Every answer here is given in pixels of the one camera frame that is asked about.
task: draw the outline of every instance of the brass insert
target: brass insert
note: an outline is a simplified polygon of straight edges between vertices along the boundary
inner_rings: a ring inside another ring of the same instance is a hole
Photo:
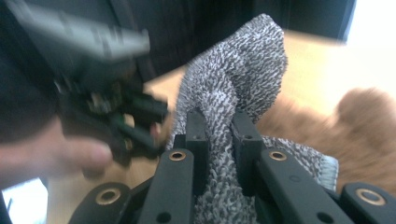
[[[356,194],[359,196],[359,198],[372,205],[382,206],[387,203],[384,197],[370,189],[357,189]],[[374,196],[374,199],[368,198],[366,194],[371,194],[372,196]]]
[[[182,161],[186,159],[186,153],[182,151],[174,151],[169,155],[171,161]]]
[[[285,161],[288,158],[285,153],[280,151],[271,151],[270,157],[275,161]]]
[[[109,205],[114,203],[121,196],[119,189],[104,189],[96,196],[96,202],[100,205]]]

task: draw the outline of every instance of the black plastic mount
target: black plastic mount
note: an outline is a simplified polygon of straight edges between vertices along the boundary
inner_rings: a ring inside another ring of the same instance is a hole
[[[97,115],[92,113],[83,99],[72,94],[61,95],[61,120],[67,135],[86,135],[109,144],[114,161],[123,166],[130,164],[132,157],[156,158],[163,148],[150,135],[154,122],[162,123],[167,103],[142,92],[124,93],[124,102],[119,111]],[[124,121],[124,114],[134,117],[134,127]]]
[[[232,126],[238,181],[255,197],[259,223],[396,223],[396,199],[384,190],[352,183],[337,195],[288,152],[264,147],[245,112],[235,113]],[[70,223],[192,223],[194,195],[205,190],[207,155],[205,118],[195,109],[186,134],[177,135],[174,149],[161,155],[154,177],[131,190],[118,183],[93,189]],[[117,189],[117,200],[98,204],[98,198],[111,201]]]

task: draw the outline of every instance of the white surface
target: white surface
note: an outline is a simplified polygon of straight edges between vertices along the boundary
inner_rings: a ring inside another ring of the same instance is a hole
[[[396,1],[358,0],[348,36],[348,45],[396,47]]]
[[[3,196],[13,224],[46,223],[48,193],[39,179],[5,189]]]

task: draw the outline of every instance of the screw hole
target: screw hole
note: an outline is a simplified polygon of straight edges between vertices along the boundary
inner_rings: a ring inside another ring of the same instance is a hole
[[[113,191],[109,191],[109,192],[106,192],[106,193],[104,193],[104,194],[102,195],[102,199],[103,199],[103,200],[110,200],[110,199],[112,199],[114,196],[116,196],[116,193],[113,192]]]
[[[186,158],[186,153],[181,151],[175,151],[169,155],[171,161],[182,161]]]
[[[157,216],[157,222],[159,223],[167,223],[172,219],[171,215],[167,212],[160,213]]]
[[[114,203],[121,196],[119,189],[104,189],[96,196],[96,202],[100,205]]]
[[[271,157],[271,159],[276,160],[276,161],[285,161],[287,158],[287,156],[280,151],[270,152],[270,157]]]
[[[318,219],[321,221],[321,222],[324,222],[324,223],[334,223],[334,220],[332,219],[332,217],[331,216],[329,216],[329,215],[327,215],[326,213],[318,213],[317,214],[317,216],[318,216]]]
[[[382,206],[387,203],[384,197],[382,197],[380,194],[370,189],[357,189],[356,194],[363,201],[372,205]]]

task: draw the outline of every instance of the blurry black object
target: blurry black object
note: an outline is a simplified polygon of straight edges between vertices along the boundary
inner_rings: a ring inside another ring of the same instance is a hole
[[[174,70],[266,13],[282,27],[289,0],[25,0],[67,14],[136,31],[147,30],[150,53],[136,58],[147,82]]]
[[[293,0],[254,0],[253,17],[262,13],[270,16],[274,22],[287,29],[290,22],[290,5]]]
[[[7,4],[34,42],[41,44],[41,53],[54,72],[65,134],[107,142],[114,160],[122,165],[134,156],[151,158],[162,153],[150,129],[163,122],[167,103],[143,93],[141,83],[134,82],[140,72],[135,58],[149,52],[147,32],[24,2]],[[133,116],[134,124],[127,124],[124,115]]]
[[[106,183],[93,189],[78,206],[71,224],[82,223],[193,223],[197,181],[207,178],[207,138],[200,112],[188,116],[186,135],[177,135],[174,148],[161,155],[154,177],[134,189]],[[259,223],[381,223],[396,221],[396,199],[382,189],[363,183],[347,184],[341,195],[323,189],[291,154],[267,148],[248,115],[233,117],[233,141],[238,182],[247,196],[255,197]],[[188,139],[198,136],[206,141]]]
[[[0,143],[7,143],[47,124],[56,113],[57,91],[53,72],[4,1],[0,17]]]
[[[347,42],[356,0],[291,0],[289,29]]]

